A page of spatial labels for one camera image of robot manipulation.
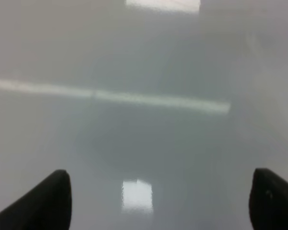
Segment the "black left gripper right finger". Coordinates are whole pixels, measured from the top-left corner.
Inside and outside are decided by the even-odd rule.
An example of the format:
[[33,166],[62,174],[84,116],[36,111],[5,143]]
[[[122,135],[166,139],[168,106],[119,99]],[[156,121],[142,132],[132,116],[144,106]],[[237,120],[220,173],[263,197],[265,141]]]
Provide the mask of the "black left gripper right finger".
[[255,169],[249,216],[254,230],[288,230],[288,182],[268,168]]

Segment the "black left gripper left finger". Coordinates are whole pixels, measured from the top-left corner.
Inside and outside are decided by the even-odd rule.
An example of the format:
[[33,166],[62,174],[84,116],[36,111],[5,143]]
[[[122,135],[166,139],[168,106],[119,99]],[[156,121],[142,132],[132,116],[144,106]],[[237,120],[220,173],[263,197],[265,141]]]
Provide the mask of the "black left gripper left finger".
[[68,230],[72,188],[66,170],[55,170],[0,212],[0,230]]

